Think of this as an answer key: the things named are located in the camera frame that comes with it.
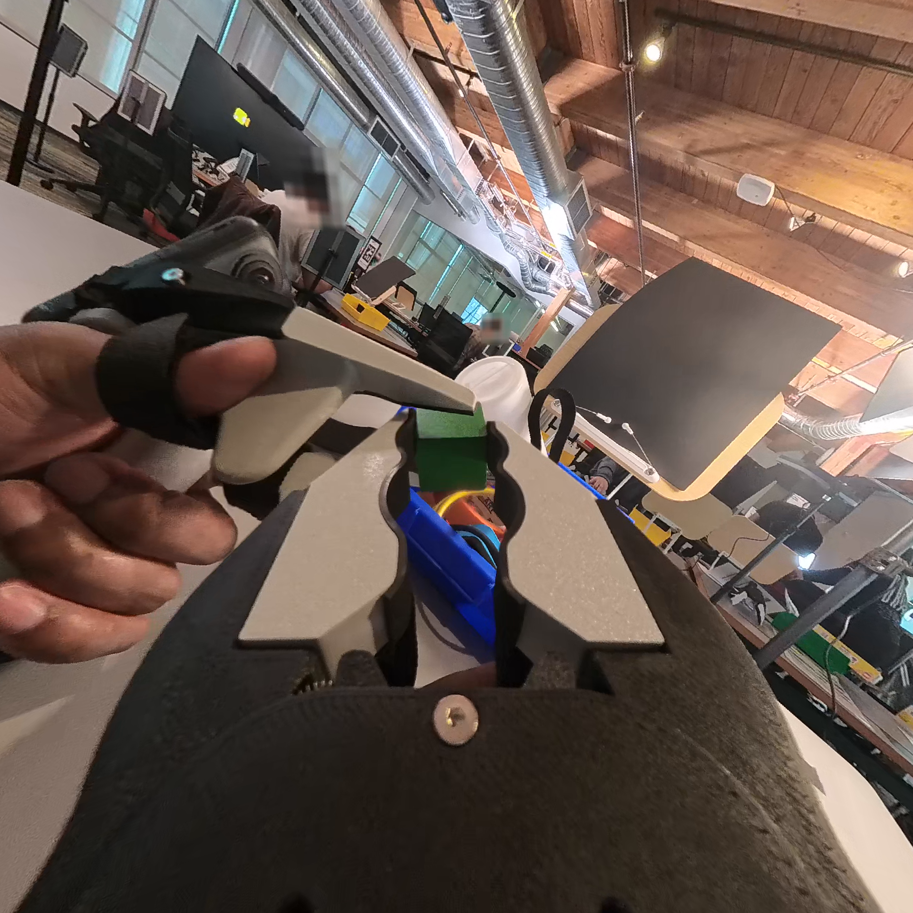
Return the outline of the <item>black computer monitor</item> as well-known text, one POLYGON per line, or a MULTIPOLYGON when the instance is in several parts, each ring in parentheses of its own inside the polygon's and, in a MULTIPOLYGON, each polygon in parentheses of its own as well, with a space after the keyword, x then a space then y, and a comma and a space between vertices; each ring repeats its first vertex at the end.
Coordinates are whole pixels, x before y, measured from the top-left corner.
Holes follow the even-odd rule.
POLYGON ((248 178, 268 190, 283 189, 315 149, 303 123, 277 97, 202 37, 194 41, 171 112, 194 145, 219 163, 253 154, 248 178))

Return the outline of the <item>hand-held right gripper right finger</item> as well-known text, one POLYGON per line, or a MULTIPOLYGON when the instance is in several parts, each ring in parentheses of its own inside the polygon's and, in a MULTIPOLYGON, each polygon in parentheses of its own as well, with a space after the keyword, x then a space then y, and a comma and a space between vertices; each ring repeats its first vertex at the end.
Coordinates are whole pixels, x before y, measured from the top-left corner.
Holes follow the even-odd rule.
POLYGON ((572 685, 603 653, 666 641, 600 501, 502 422, 486 427, 494 508, 506 525, 496 572, 496 683, 521 688, 556 660, 572 685))

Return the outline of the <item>green and yellow box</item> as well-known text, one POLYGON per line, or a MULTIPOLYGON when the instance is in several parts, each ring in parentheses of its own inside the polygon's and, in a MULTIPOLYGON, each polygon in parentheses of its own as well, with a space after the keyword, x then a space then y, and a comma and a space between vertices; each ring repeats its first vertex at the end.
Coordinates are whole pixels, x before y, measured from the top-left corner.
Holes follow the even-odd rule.
POLYGON ((821 625, 803 634, 796 648, 831 674, 840 677, 852 674, 872 686, 884 679, 879 669, 821 625))

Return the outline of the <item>light blue foam piece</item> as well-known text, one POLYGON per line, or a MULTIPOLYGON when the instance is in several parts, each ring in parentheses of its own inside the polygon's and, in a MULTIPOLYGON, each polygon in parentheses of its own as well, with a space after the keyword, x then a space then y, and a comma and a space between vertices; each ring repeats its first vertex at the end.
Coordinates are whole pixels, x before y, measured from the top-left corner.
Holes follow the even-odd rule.
POLYGON ((482 557, 492 567, 498 565, 500 553, 500 539, 496 531, 484 524, 450 524, 451 529, 461 540, 476 554, 482 557))

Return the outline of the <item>green foam cube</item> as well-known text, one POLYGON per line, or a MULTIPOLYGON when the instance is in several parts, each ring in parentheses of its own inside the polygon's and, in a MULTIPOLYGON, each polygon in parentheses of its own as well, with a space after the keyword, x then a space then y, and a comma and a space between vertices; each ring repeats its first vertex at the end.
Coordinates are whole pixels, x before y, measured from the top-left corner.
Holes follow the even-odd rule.
POLYGON ((481 491, 487 484, 486 419, 481 404, 471 415, 415 410, 417 487, 425 493, 481 491))

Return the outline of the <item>long wooden table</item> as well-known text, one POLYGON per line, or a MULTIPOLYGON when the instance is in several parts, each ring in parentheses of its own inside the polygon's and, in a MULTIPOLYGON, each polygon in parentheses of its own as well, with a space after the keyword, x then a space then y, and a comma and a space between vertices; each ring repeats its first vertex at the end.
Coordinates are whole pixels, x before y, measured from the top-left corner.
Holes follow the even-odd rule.
MULTIPOLYGON (((705 596, 711 596, 729 576, 697 559, 673 563, 705 596)), ((753 655, 777 631, 746 602, 723 598, 717 608, 753 655)), ((911 731, 890 709, 850 677, 829 677, 797 647, 777 657, 762 674, 784 707, 835 748, 861 772, 876 768, 911 786, 911 731)))

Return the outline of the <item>white plastic bottle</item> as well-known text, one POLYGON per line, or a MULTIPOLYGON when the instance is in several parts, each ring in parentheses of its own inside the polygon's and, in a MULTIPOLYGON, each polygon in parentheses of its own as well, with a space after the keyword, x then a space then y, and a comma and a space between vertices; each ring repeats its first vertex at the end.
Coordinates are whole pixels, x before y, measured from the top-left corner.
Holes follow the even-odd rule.
POLYGON ((456 377, 471 391, 488 422, 500 422, 530 441, 531 384, 520 361, 508 356, 475 360, 456 377))

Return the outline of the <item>white metal stand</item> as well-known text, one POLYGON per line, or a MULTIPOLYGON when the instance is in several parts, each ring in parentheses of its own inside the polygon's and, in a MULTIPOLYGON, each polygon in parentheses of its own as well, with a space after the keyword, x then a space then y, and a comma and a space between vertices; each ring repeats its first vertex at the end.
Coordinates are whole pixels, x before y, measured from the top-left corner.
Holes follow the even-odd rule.
POLYGON ((630 424, 577 405, 573 429, 645 484, 660 481, 658 471, 648 459, 630 424))

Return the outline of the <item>large blue plastic bin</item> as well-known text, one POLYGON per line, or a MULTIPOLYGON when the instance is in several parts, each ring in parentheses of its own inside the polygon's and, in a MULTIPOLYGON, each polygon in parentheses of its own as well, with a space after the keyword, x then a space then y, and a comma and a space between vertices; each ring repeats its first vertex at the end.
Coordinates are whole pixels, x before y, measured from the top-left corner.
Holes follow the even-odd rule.
POLYGON ((495 646, 497 567, 472 551, 416 490, 398 518, 408 556, 482 640, 495 646))

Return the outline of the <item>open laptop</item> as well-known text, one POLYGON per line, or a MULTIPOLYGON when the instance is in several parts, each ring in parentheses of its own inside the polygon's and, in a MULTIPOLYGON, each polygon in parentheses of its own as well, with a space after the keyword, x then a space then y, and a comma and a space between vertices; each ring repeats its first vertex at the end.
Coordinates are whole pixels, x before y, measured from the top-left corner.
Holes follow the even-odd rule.
POLYGON ((375 304, 385 301, 395 289, 416 275, 416 270, 397 257, 390 257, 352 280, 353 294, 362 301, 375 304))

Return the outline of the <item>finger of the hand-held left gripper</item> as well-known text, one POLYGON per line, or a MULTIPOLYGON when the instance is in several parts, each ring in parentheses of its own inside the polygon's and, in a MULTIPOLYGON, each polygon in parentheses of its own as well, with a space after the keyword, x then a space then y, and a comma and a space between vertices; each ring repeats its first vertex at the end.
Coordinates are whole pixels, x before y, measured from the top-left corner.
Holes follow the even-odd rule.
POLYGON ((295 457, 280 482, 280 501, 296 492, 307 491, 320 476, 333 468, 336 462, 334 455, 323 451, 305 451, 295 457))
POLYGON ((472 415, 476 397, 416 359, 307 311, 295 311, 275 342, 276 368, 257 391, 222 414, 213 472, 247 485, 283 466, 353 394, 472 415))

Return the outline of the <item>black metal stand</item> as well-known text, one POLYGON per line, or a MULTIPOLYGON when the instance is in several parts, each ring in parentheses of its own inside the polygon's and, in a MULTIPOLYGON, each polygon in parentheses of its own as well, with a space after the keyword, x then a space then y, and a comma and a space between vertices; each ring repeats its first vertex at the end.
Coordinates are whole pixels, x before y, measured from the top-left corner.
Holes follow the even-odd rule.
POLYGON ((777 658, 796 645, 805 633, 825 621, 873 582, 893 581, 901 573, 907 573, 908 563, 903 556, 911 548, 911 542, 912 523, 909 522, 891 539, 856 562, 847 576, 834 584, 806 612, 797 616, 791 626, 777 633, 756 650, 753 656, 757 667, 760 670, 768 668, 777 658))

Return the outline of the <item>orange tape roll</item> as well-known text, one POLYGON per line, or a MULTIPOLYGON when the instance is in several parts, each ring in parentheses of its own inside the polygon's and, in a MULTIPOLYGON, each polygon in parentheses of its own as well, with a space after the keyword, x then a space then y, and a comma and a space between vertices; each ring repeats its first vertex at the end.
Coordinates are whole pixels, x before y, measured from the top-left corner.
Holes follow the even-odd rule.
POLYGON ((506 529, 492 508, 493 502, 485 496, 468 496, 452 505, 446 519, 452 525, 486 526, 502 535, 506 529))

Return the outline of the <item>yellow storage bin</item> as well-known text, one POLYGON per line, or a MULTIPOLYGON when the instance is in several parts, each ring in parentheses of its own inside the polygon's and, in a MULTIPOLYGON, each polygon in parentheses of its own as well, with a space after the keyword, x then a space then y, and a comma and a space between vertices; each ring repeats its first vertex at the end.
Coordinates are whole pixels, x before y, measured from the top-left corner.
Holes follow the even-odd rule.
POLYGON ((635 527, 641 531, 645 537, 657 548, 663 549, 667 542, 673 537, 674 529, 671 528, 665 519, 656 518, 656 515, 639 508, 632 508, 629 513, 635 527))
POLYGON ((342 297, 340 308, 352 321, 378 333, 385 330, 390 323, 390 318, 382 311, 351 293, 342 297))

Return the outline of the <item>metal air duct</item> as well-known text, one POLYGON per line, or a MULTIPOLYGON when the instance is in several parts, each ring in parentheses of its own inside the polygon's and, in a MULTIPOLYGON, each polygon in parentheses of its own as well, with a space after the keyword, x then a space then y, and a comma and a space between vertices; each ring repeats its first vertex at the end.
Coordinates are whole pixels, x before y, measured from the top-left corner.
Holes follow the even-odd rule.
POLYGON ((473 224, 490 218, 476 193, 484 182, 477 166, 380 2, 255 5, 328 88, 348 85, 369 98, 458 217, 473 224))
POLYGON ((525 30, 507 1, 447 3, 487 96, 561 255, 577 311, 599 306, 585 228, 592 207, 583 177, 569 169, 525 30))

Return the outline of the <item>person's left hand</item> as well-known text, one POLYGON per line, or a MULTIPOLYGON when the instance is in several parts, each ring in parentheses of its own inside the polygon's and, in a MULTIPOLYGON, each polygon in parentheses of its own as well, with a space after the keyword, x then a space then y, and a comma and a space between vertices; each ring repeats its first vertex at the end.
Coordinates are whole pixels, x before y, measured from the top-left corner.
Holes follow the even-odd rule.
POLYGON ((220 563, 234 519, 200 478, 175 492, 102 452, 118 427, 97 393, 108 337, 61 323, 1 333, 2 656, 79 663, 143 641, 181 565, 220 563))

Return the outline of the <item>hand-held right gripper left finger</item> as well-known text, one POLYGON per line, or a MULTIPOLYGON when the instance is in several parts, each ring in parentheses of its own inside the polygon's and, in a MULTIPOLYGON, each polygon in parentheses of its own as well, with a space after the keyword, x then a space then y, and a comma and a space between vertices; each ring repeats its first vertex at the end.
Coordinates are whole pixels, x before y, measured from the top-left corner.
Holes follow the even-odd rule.
POLYGON ((397 523, 410 500, 415 445, 415 414, 398 415, 301 492, 240 648, 308 649, 330 680, 343 656, 360 651, 388 684, 415 684, 415 598, 397 523))

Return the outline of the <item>dark panel with wooden edge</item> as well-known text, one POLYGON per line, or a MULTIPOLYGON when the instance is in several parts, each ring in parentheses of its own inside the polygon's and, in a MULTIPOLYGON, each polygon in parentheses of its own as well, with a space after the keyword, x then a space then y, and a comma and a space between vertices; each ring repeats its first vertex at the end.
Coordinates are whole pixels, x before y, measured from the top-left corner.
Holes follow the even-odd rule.
POLYGON ((595 312, 534 390, 630 424, 658 493, 708 493, 777 424, 783 393, 839 323, 691 257, 595 312))

